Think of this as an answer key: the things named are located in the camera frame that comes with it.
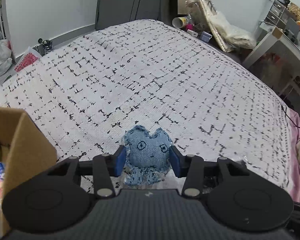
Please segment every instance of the cable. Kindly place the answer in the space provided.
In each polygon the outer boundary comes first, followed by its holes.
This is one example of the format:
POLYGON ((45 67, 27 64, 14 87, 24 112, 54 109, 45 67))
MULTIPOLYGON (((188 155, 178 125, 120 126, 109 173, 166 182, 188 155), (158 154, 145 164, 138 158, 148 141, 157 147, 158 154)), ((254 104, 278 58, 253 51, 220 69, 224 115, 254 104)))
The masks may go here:
POLYGON ((288 97, 288 95, 292 92, 292 90, 293 88, 291 88, 290 92, 284 97, 284 99, 282 99, 282 101, 284 101, 288 97))
POLYGON ((297 127, 297 128, 300 129, 300 126, 297 126, 297 125, 293 122, 293 120, 287 115, 287 109, 288 109, 288 107, 286 107, 286 110, 284 110, 283 106, 281 106, 281 109, 282 109, 282 111, 284 111, 284 114, 290 119, 290 121, 295 125, 295 127, 297 127))

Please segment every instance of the paper cup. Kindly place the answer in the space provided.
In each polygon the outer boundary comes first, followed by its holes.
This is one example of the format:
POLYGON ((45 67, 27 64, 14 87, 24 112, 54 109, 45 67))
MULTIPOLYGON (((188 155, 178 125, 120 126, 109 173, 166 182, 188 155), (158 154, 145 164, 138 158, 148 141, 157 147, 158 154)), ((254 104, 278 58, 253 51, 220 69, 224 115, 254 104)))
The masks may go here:
POLYGON ((181 29, 186 26, 188 20, 186 17, 177 17, 172 20, 172 26, 181 29))

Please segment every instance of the woven basket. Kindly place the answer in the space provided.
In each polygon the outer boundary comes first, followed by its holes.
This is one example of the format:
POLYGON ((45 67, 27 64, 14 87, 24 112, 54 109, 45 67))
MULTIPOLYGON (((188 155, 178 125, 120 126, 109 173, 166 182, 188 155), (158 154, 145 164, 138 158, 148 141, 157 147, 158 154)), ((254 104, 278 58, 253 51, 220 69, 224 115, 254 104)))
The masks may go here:
POLYGON ((288 10, 296 16, 296 20, 300 21, 300 7, 293 2, 288 5, 288 10))

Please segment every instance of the pink object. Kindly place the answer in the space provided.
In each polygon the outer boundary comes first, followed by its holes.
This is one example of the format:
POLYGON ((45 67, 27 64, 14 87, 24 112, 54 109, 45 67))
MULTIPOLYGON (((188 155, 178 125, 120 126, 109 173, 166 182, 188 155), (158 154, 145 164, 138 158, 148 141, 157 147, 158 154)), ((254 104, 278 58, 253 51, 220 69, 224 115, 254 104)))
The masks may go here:
POLYGON ((193 25, 190 24, 190 23, 188 23, 188 24, 186 25, 186 31, 187 31, 187 30, 193 31, 193 25))
MULTIPOLYGON (((299 115, 290 108, 287 108, 287 115, 293 120, 293 122, 300 127, 300 117, 299 115)), ((286 118, 287 122, 290 125, 291 129, 291 161, 290 161, 290 175, 292 183, 288 187, 287 191, 289 192, 293 201, 300 202, 300 165, 297 157, 297 143, 300 141, 300 128, 295 127, 295 125, 286 118)))
POLYGON ((38 59, 38 57, 36 57, 35 55, 33 55, 32 53, 28 53, 25 58, 21 61, 20 64, 18 64, 18 66, 14 69, 15 71, 19 72, 22 69, 24 69, 26 66, 31 65, 32 63, 34 63, 36 60, 38 59))

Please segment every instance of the bed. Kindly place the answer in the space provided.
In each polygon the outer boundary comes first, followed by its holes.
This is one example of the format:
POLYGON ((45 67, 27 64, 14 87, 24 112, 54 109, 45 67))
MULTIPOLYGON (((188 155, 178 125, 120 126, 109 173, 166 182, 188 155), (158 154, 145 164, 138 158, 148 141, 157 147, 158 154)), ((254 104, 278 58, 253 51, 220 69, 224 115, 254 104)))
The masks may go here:
MULTIPOLYGON (((300 129, 285 111, 298 115, 241 65, 159 21, 112 26, 51 52, 0 87, 0 106, 25 109, 59 161, 113 154, 136 124, 162 127, 182 154, 243 159, 300 200, 300 129)), ((91 181, 82 179, 88 192, 91 181)), ((149 187, 183 182, 170 170, 149 187)))

